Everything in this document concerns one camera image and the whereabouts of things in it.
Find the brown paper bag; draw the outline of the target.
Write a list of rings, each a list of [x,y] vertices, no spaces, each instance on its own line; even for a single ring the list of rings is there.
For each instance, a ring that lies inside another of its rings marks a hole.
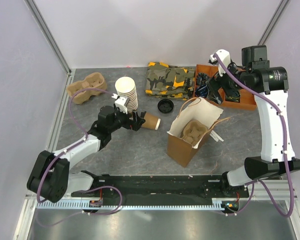
[[[223,111],[222,108],[213,105],[202,97],[193,97],[187,100],[181,106],[177,117],[167,132],[167,155],[185,168],[199,149],[206,143],[215,126],[228,120],[227,117],[220,118]],[[192,120],[197,120],[208,128],[195,146],[181,139],[183,129]]]

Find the single brown paper cup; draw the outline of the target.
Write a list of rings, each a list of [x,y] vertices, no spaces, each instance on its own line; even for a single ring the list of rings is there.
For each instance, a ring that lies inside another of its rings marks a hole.
[[[141,125],[142,128],[150,129],[150,130],[158,130],[161,119],[151,113],[146,112],[144,115],[145,122]]]

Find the cardboard cup carrier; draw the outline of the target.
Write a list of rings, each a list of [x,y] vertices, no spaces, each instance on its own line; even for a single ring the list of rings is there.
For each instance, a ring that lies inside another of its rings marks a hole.
[[[107,83],[100,72],[91,73],[84,80],[73,82],[66,88],[66,92],[70,98],[76,92],[81,91],[73,98],[73,102],[77,105],[87,102],[91,96],[98,96],[106,90]]]
[[[181,132],[180,138],[186,143],[195,146],[204,136],[208,127],[197,120],[191,120],[184,127]]]

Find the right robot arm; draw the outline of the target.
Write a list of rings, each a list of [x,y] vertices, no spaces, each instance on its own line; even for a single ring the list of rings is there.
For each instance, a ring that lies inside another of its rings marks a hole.
[[[241,50],[242,65],[236,65],[227,50],[219,49],[209,57],[218,72],[207,82],[208,99],[223,102],[218,91],[229,98],[239,99],[239,91],[254,96],[261,129],[259,156],[247,157],[243,166],[223,173],[219,191],[232,196],[238,186],[271,179],[300,171],[300,159],[293,150],[287,117],[288,74],[284,67],[271,67],[265,45],[248,46]]]

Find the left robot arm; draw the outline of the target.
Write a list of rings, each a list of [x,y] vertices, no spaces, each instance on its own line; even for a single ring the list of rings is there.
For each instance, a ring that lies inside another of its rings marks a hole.
[[[34,164],[26,187],[43,203],[58,202],[65,194],[84,192],[96,196],[100,185],[90,173],[70,174],[70,169],[89,155],[102,150],[112,139],[112,133],[120,128],[138,131],[145,123],[145,112],[124,113],[114,106],[101,108],[90,130],[75,143],[49,152],[42,151]]]

